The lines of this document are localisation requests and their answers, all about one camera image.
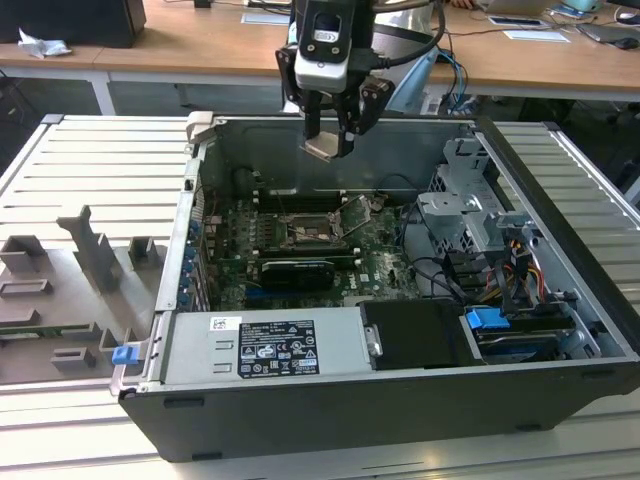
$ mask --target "motherboard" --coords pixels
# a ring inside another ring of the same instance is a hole
[[[399,244],[401,207],[387,200],[336,194],[221,202],[205,221],[212,307],[342,307],[419,298],[415,271]]]

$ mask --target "barcode sticker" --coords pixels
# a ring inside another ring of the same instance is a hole
[[[209,330],[239,330],[241,323],[242,317],[211,317]]]

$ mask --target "blue drive latch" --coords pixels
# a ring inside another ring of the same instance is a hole
[[[477,328],[509,328],[511,324],[499,308],[472,308],[466,314],[472,330]]]
[[[113,350],[111,363],[114,365],[137,365],[140,347],[137,345],[122,345]]]

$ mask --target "black monitor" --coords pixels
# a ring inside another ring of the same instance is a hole
[[[640,0],[609,0],[609,3],[621,5],[623,7],[640,9]]]

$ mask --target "power supply label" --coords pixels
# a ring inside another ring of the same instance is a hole
[[[242,323],[238,375],[242,378],[320,373],[313,320]]]

